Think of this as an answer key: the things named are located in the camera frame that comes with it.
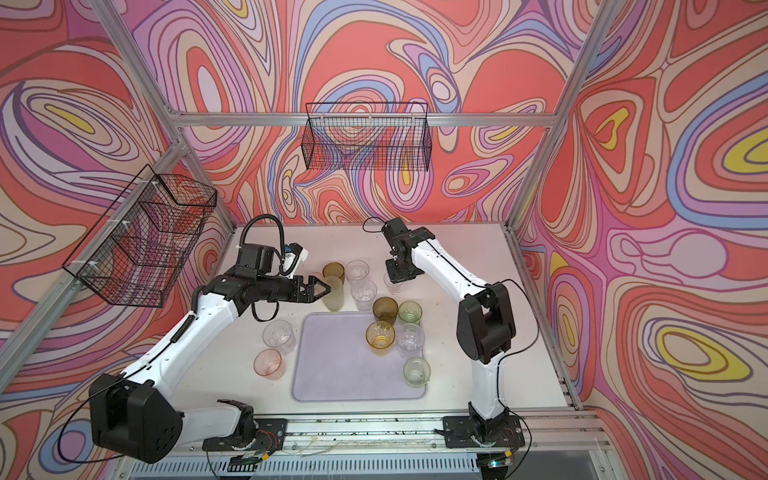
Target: black wire basket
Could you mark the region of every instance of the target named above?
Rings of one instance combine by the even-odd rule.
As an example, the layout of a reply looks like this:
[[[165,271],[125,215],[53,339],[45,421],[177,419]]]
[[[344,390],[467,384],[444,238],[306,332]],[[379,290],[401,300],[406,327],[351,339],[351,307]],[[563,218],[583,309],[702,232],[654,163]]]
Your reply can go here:
[[[424,102],[306,104],[307,170],[428,171],[432,132]]]
[[[155,174],[82,267],[71,271],[67,258],[64,269],[111,305],[160,308],[216,202],[212,187]]]

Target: black mounting plate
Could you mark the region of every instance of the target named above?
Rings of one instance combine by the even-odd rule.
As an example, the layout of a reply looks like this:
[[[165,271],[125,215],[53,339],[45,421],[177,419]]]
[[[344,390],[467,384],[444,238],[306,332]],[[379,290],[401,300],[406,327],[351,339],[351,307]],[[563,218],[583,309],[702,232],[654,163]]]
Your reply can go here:
[[[277,450],[283,449],[283,441],[286,438],[286,425],[288,425],[287,419],[253,419],[257,424],[257,430],[264,430],[275,435],[277,439]],[[248,447],[247,450],[266,450],[274,444],[272,435],[266,435],[258,433],[256,435],[256,441]],[[205,452],[234,452],[235,448],[242,449],[247,445],[233,445],[228,442],[227,439],[206,439],[203,441],[203,450]]]
[[[506,428],[509,430],[505,430],[504,435],[500,433],[496,438],[489,439],[486,443],[493,443],[495,448],[511,446],[513,452],[525,446],[525,437],[519,417],[510,415],[507,418]],[[449,449],[477,449],[482,447],[472,439],[473,428],[468,416],[442,417],[442,429],[448,434],[444,438],[445,446]]]

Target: psychedelic wallpaper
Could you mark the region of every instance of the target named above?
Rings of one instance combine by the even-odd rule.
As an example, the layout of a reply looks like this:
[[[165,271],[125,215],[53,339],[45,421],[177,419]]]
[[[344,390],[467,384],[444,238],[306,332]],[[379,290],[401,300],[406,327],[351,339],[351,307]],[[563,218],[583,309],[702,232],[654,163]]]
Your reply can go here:
[[[768,478],[768,2],[628,0],[515,223],[629,478]]]
[[[1,348],[86,230],[169,140],[85,2],[0,2],[0,45]],[[110,468],[63,462],[58,431],[93,378],[119,371],[187,311],[192,289],[213,274],[224,231],[212,217],[165,309],[78,294],[0,395],[0,479],[97,478]],[[91,444],[87,410],[65,439],[70,458],[107,455]]]
[[[172,108],[301,112],[309,101],[426,101],[435,112],[552,112],[589,1],[116,2]],[[307,172],[302,128],[192,127],[232,218],[504,221],[542,128],[432,129],[428,173]]]

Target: metal mesh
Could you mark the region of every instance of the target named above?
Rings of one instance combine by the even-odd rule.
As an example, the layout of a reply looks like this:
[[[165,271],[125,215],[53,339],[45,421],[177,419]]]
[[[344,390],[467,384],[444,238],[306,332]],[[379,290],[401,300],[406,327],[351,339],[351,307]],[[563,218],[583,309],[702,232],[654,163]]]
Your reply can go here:
[[[426,104],[339,102],[307,104],[306,109],[301,148],[307,170],[429,169],[432,133]]]
[[[76,277],[112,305],[162,307],[216,200],[212,187],[155,175]]]

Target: white table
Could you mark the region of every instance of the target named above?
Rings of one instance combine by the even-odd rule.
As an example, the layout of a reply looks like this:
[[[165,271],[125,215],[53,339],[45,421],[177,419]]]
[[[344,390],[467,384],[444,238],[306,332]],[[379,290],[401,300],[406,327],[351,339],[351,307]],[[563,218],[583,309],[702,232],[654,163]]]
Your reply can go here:
[[[502,229],[495,223],[427,226],[443,247],[475,275],[488,282],[512,278],[519,282],[515,262],[509,253]],[[219,273],[234,265],[237,241],[242,229],[235,233],[230,248],[220,263]],[[371,279],[379,295],[388,295],[382,281],[389,245],[380,233],[366,233],[360,226],[286,227],[286,243],[296,242],[310,252],[300,273],[322,271],[328,262],[347,264],[365,260],[371,267]],[[254,226],[248,243],[277,246],[275,226]],[[536,336],[536,321],[522,293],[506,283],[515,314],[517,336],[511,342],[515,351],[527,346]],[[355,301],[345,284],[343,310],[356,310]],[[426,335],[424,357],[432,367],[432,378],[426,394],[418,400],[380,402],[296,402],[290,395],[296,351],[287,356],[288,370],[275,382],[259,377],[253,371],[253,359],[263,349],[261,334],[266,323],[253,319],[246,311],[228,326],[190,367],[171,399],[178,409],[213,405],[218,399],[235,399],[253,406],[254,412],[266,415],[346,413],[346,412],[437,412],[465,411],[472,390],[470,360],[456,341],[457,304],[427,275],[405,283],[402,292],[393,296],[398,302],[415,300],[422,305],[422,328]],[[260,318],[272,316],[274,304],[260,302]],[[321,300],[311,303],[281,303],[277,318],[292,323],[300,338],[304,317],[311,312],[327,311]],[[524,353],[505,360],[505,394],[508,406],[516,408],[561,408],[566,401],[552,366],[544,341]]]

